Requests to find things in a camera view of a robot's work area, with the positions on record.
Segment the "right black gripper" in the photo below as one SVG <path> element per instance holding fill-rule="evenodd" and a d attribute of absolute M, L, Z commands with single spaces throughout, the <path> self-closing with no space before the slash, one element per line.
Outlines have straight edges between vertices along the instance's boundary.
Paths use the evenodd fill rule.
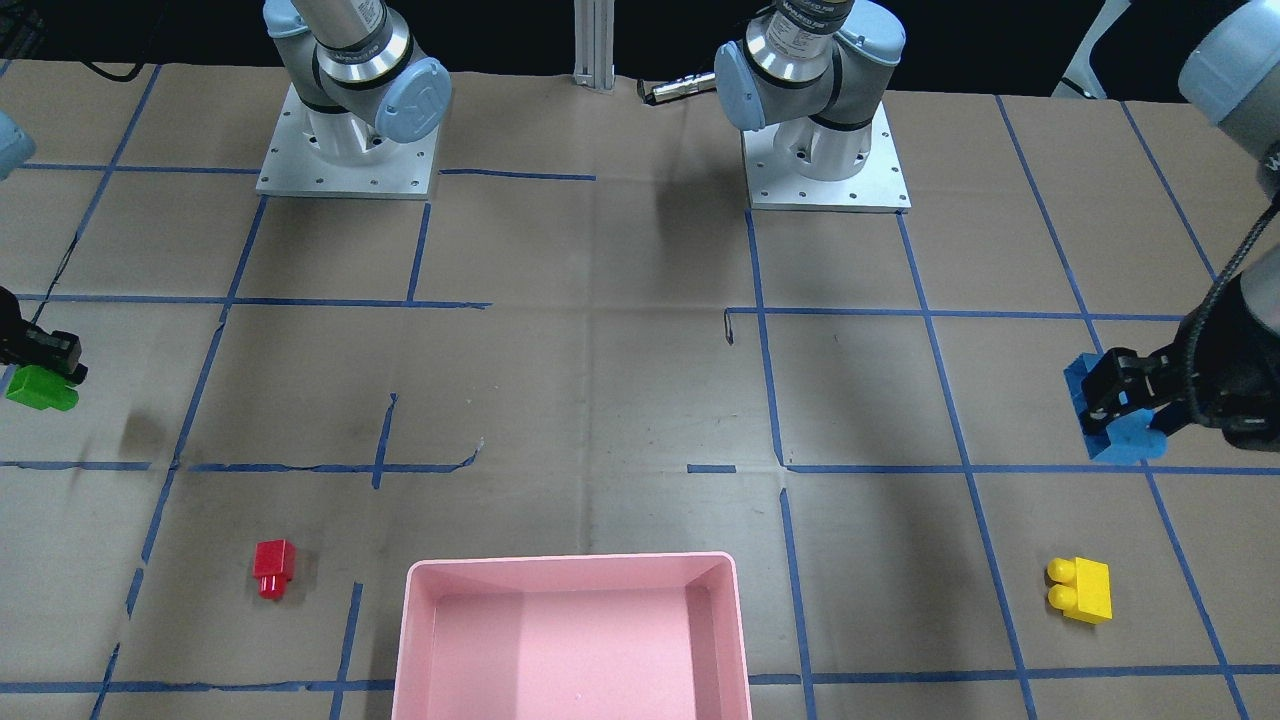
<path fill-rule="evenodd" d="M 55 373 L 81 370 L 81 338 L 64 331 L 47 333 L 24 329 L 20 305 L 14 293 L 1 287 L 1 364 L 36 365 Z"/>

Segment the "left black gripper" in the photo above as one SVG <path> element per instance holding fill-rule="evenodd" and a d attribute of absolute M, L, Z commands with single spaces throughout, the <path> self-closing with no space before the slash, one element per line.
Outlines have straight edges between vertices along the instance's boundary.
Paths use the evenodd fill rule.
<path fill-rule="evenodd" d="M 1161 348 L 1140 356 L 1111 348 L 1088 370 L 1080 387 L 1080 429 L 1105 436 L 1121 419 L 1149 415 L 1140 427 L 1172 436 L 1197 424 L 1222 432 L 1225 441 L 1249 451 L 1279 451 L 1277 333 L 1245 304 L 1242 279 L 1225 284 L 1201 328 L 1190 355 L 1196 401 L 1183 398 L 1178 355 Z"/>

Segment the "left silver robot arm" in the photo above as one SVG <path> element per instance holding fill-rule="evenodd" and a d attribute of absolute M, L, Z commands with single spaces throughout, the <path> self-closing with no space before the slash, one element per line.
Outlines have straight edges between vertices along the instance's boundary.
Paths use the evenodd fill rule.
<path fill-rule="evenodd" d="M 1176 86 L 1258 165 L 1268 204 L 1180 322 L 1174 341 L 1143 356 L 1115 347 L 1064 372 L 1089 457 L 1160 457 L 1185 427 L 1219 430 L 1235 448 L 1277 450 L 1277 250 L 1248 254 L 1277 218 L 1277 4 L 1169 3 L 1188 32 Z M 740 131 L 776 128 L 788 169 L 819 182 L 854 177 L 870 123 L 902 59 L 905 29 L 873 1 L 774 1 L 722 45 L 716 87 Z"/>

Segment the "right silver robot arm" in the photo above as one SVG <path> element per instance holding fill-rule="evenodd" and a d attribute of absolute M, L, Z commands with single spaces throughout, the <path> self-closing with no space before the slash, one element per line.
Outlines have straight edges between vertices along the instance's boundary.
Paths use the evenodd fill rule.
<path fill-rule="evenodd" d="M 381 1 L 266 1 L 262 17 L 291 74 L 259 190 L 269 196 L 426 196 L 448 70 Z M 314 187 L 307 190 L 306 181 Z"/>

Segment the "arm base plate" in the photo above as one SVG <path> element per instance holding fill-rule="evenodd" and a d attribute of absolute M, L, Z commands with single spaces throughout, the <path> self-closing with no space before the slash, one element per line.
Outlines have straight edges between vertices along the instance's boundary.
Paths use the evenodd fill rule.
<path fill-rule="evenodd" d="M 426 201 L 443 129 L 397 143 L 349 113 L 315 111 L 289 87 L 255 188 L 270 197 Z"/>
<path fill-rule="evenodd" d="M 913 206 L 883 104 L 860 129 L 800 118 L 742 132 L 741 140 L 754 210 L 905 213 Z"/>

